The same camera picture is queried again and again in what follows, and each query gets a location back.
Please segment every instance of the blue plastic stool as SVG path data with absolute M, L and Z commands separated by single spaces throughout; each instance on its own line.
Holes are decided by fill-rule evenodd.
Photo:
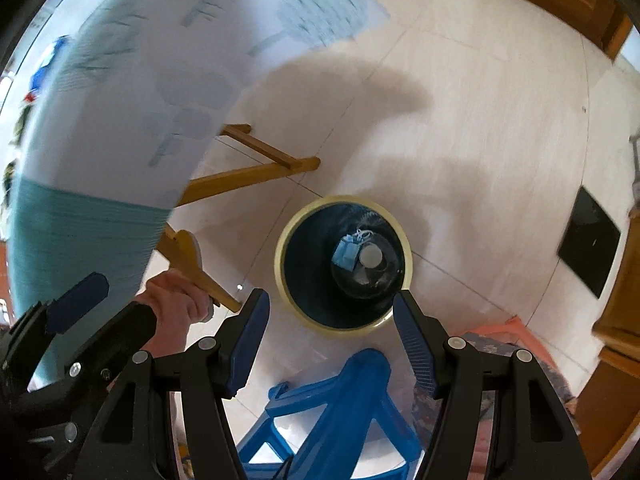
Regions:
M 335 377 L 291 391 L 287 383 L 271 388 L 264 413 L 238 445 L 247 478 L 271 480 L 283 468 L 281 463 L 249 463 L 268 444 L 281 460 L 290 460 L 290 480 L 349 480 L 375 419 L 406 463 L 367 480 L 406 480 L 420 457 L 420 441 L 386 392 L 390 375 L 385 356 L 368 348 L 351 356 Z M 294 454 L 273 419 L 322 404 L 322 415 Z

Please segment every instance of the teal fabric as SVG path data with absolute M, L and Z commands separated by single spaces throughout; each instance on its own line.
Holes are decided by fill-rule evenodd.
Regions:
M 60 297 L 94 271 L 110 285 L 105 300 L 54 339 L 36 372 L 48 383 L 135 296 L 171 210 L 60 191 L 26 178 L 16 184 L 8 243 L 15 313 Z

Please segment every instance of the wooden door frame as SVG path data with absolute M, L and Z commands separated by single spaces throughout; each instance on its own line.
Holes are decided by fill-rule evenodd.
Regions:
M 607 44 L 604 45 L 604 53 L 610 60 L 616 59 L 616 56 L 620 52 L 622 45 L 625 43 L 632 27 L 633 23 L 629 19 L 629 16 L 625 14 Z

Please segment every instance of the tiled floor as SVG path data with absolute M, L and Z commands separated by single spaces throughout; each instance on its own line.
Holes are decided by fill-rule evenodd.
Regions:
M 380 2 L 391 14 L 385 27 L 283 67 L 229 117 L 281 150 L 318 155 L 321 167 L 180 208 L 172 219 L 196 233 L 205 269 L 227 290 L 243 300 L 260 286 L 271 296 L 247 387 L 228 405 L 236 438 L 260 415 L 269 387 L 337 372 L 368 346 L 387 355 L 390 394 L 409 413 L 414 379 L 392 324 L 329 338 L 278 297 L 276 241 L 318 196 L 366 196 L 396 216 L 414 252 L 412 293 L 450 333 L 518 315 L 575 394 L 596 364 L 590 329 L 625 242 L 640 90 L 580 34 L 523 0 Z M 251 157 L 263 162 L 218 139 L 198 171 L 247 166 Z M 623 232 L 599 300 L 556 256 L 580 184 Z M 224 316 L 196 325 L 190 340 L 215 332 Z M 294 446 L 304 426 L 300 418 L 280 425 Z M 370 446 L 379 458 L 361 475 L 397 463 L 388 443 Z

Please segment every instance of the wooden stand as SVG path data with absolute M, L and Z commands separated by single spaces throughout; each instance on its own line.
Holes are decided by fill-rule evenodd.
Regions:
M 221 136 L 231 137 L 252 150 L 273 160 L 272 164 L 257 164 L 241 170 L 223 171 L 210 176 L 203 176 L 191 180 L 177 206 L 196 202 L 203 198 L 216 196 L 227 191 L 239 189 L 252 184 L 259 184 L 268 180 L 282 178 L 313 171 L 320 166 L 320 159 L 316 156 L 295 158 L 277 150 L 261 140 L 251 137 L 249 124 L 227 124 L 220 133 Z M 202 269 L 194 265 L 182 252 L 174 239 L 175 231 L 169 224 L 164 226 L 164 232 L 156 246 L 156 250 L 164 256 L 172 267 L 182 271 L 193 283 L 206 291 L 215 301 L 224 305 L 232 312 L 238 312 L 242 305 L 235 300 L 222 286 Z

